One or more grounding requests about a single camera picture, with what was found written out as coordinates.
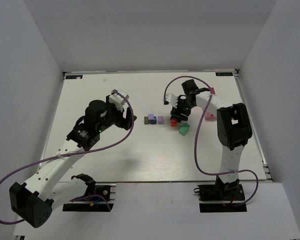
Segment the long dark blue block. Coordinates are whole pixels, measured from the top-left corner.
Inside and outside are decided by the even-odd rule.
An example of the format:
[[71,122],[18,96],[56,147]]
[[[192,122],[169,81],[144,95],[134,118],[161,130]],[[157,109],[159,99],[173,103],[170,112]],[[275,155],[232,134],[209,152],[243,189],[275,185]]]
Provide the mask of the long dark blue block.
[[182,121],[182,119],[180,119],[179,117],[172,115],[170,117],[170,120],[174,120],[176,123],[180,123]]

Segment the purple wooden cube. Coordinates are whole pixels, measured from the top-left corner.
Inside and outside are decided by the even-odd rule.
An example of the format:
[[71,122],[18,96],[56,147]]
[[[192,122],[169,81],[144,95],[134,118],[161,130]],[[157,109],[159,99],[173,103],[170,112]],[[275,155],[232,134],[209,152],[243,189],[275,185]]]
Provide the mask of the purple wooden cube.
[[163,116],[158,116],[157,117],[157,123],[159,124],[159,125],[163,125],[164,124],[164,117]]
[[153,120],[155,118],[154,114],[148,114],[148,119]]

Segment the green wooden block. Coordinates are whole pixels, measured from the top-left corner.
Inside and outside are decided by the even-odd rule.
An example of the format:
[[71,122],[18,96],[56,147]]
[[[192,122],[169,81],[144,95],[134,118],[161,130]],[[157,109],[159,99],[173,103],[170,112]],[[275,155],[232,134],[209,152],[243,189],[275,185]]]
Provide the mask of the green wooden block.
[[188,123],[184,123],[178,130],[178,133],[182,136],[185,136],[189,130],[190,130],[190,125]]

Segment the olive wooden cube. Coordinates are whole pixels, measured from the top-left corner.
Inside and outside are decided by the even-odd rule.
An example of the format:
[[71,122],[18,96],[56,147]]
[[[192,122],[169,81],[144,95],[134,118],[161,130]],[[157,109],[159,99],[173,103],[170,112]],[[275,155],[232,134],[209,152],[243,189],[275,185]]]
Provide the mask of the olive wooden cube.
[[145,125],[149,125],[150,124],[150,120],[148,119],[147,116],[144,117],[144,124]]

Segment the small dark blue cube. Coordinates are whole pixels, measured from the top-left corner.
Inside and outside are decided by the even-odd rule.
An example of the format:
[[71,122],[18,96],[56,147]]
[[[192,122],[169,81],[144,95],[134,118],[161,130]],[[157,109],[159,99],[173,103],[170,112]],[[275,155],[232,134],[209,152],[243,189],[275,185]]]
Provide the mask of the small dark blue cube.
[[150,120],[150,123],[151,123],[152,125],[156,125],[156,124],[157,124],[157,117],[154,116],[153,119]]

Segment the pink plastic bin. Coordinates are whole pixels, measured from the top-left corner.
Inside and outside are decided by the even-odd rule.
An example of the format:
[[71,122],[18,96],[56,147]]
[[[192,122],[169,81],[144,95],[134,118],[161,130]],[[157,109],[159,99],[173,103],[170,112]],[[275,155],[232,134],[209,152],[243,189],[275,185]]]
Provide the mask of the pink plastic bin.
[[[211,92],[212,95],[216,94],[215,89],[213,87],[211,88],[210,92]],[[213,114],[211,114],[209,111],[206,111],[205,114],[204,114],[204,119],[206,121],[215,121],[217,119],[217,117],[214,116]]]

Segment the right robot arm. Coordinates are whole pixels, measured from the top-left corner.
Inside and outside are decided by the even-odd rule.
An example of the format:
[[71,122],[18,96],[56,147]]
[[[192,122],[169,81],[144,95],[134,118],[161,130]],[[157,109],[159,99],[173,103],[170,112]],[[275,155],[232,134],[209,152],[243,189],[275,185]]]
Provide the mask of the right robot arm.
[[239,165],[242,152],[253,135],[247,107],[244,103],[230,103],[215,95],[208,84],[199,88],[196,77],[188,76],[182,83],[183,94],[163,94],[163,103],[171,105],[171,116],[177,122],[187,121],[191,110],[202,108],[202,112],[216,117],[217,137],[222,145],[220,169],[214,174],[216,181],[213,195],[225,200],[239,189]]

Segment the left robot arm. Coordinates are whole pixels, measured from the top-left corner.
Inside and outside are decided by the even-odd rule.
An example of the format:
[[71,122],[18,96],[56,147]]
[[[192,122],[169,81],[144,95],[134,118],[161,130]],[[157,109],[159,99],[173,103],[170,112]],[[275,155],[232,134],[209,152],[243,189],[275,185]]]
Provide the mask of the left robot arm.
[[53,210],[73,200],[96,196],[95,180],[84,173],[74,175],[63,187],[59,180],[100,140],[111,126],[131,132],[137,119],[131,106],[124,107],[129,95],[113,90],[106,100],[93,100],[75,123],[63,145],[51,160],[24,183],[15,182],[9,189],[12,210],[34,228],[42,226]]

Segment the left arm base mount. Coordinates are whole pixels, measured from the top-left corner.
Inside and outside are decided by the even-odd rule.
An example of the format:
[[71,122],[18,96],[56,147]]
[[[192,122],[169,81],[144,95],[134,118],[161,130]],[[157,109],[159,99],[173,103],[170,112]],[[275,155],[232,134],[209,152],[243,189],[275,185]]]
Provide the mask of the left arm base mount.
[[116,198],[116,185],[96,184],[94,195],[62,206],[63,212],[108,213],[112,210]]

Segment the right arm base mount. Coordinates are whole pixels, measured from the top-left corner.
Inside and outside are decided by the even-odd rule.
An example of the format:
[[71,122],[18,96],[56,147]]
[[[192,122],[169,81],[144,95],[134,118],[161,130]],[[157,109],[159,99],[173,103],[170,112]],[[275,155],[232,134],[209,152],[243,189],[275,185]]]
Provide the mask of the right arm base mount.
[[243,186],[221,195],[214,184],[201,184],[193,189],[198,195],[200,213],[244,213],[247,212]]

